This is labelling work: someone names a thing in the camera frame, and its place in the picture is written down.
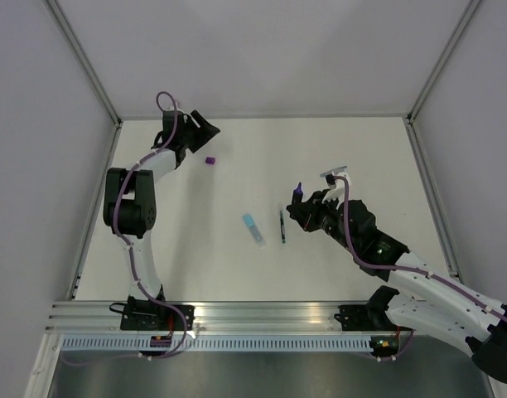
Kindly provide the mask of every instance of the white wall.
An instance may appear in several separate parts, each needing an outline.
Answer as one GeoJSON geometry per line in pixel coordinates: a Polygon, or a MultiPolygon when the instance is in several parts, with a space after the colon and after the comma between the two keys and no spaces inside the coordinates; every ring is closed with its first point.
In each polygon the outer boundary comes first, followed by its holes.
{"type": "Polygon", "coordinates": [[[461,274],[507,301],[507,0],[483,2],[417,127],[461,274]]]}
{"type": "Polygon", "coordinates": [[[113,125],[40,0],[0,0],[0,398],[22,396],[113,125]]]}
{"type": "Polygon", "coordinates": [[[406,114],[468,0],[60,0],[118,112],[406,114]]]}

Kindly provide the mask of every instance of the gray floor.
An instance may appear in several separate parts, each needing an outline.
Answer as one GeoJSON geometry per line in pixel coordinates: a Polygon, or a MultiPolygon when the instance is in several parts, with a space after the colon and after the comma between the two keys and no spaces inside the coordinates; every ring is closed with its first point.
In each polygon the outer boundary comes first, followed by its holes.
{"type": "MultiPolygon", "coordinates": [[[[107,353],[68,354],[71,359],[107,353]]],[[[59,363],[51,396],[124,397],[492,397],[487,378],[448,345],[416,338],[395,363],[349,353],[186,352],[69,367],[59,363]]]]}

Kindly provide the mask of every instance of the purple screwdriver tip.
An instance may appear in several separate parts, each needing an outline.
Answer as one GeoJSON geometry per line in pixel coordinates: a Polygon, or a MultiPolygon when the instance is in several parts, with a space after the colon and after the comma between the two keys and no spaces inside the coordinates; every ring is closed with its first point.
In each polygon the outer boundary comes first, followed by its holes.
{"type": "Polygon", "coordinates": [[[302,191],[302,182],[300,181],[299,184],[297,184],[297,187],[296,189],[294,190],[295,193],[299,193],[299,194],[302,194],[303,195],[303,191],[302,191]]]}

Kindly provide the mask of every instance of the metal grate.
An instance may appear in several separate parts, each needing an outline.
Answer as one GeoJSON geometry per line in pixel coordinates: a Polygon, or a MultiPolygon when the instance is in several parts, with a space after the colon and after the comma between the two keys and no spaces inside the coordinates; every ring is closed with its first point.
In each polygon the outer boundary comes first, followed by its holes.
{"type": "MultiPolygon", "coordinates": [[[[172,347],[181,335],[172,338],[172,347]]],[[[369,336],[199,336],[181,349],[204,352],[370,352],[369,336]]],[[[63,351],[163,351],[150,336],[66,335],[63,351]]]]}

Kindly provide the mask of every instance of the white table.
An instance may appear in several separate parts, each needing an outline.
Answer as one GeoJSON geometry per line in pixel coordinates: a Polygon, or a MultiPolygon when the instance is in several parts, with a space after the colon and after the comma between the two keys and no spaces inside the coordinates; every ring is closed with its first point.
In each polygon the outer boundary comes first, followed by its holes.
{"type": "MultiPolygon", "coordinates": [[[[412,150],[400,118],[219,119],[221,129],[156,186],[152,244],[157,273],[173,301],[366,300],[381,285],[323,232],[306,233],[278,203],[303,182],[305,199],[326,187],[321,172],[349,166],[351,196],[379,228],[447,271],[412,150]],[[207,156],[216,164],[205,164],[207,156]],[[242,216],[250,213],[267,244],[255,245],[242,216]]],[[[147,153],[161,121],[127,121],[113,166],[147,153]]],[[[76,298],[125,300],[129,273],[102,221],[94,227],[76,298]]]]}

